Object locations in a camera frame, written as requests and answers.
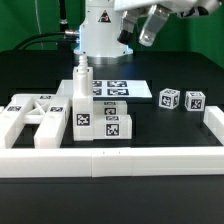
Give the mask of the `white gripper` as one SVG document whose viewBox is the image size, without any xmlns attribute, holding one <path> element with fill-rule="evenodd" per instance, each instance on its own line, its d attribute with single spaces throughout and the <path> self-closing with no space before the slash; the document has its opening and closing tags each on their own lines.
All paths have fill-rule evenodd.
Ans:
<svg viewBox="0 0 224 224">
<path fill-rule="evenodd" d="M 128 45 L 138 18 L 146 17 L 139 34 L 139 43 L 150 47 L 171 12 L 179 17 L 207 16 L 223 4 L 224 0 L 115 0 L 114 9 L 124 11 L 117 40 Z"/>
</svg>

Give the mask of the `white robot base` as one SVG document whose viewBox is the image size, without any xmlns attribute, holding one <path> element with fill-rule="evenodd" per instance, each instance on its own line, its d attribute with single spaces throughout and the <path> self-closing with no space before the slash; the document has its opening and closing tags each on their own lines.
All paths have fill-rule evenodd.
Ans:
<svg viewBox="0 0 224 224">
<path fill-rule="evenodd" d="M 91 64 L 117 64 L 129 61 L 133 50 L 117 38 L 121 15 L 114 11 L 114 0 L 85 0 L 85 19 L 79 26 L 76 57 L 86 55 Z"/>
</svg>

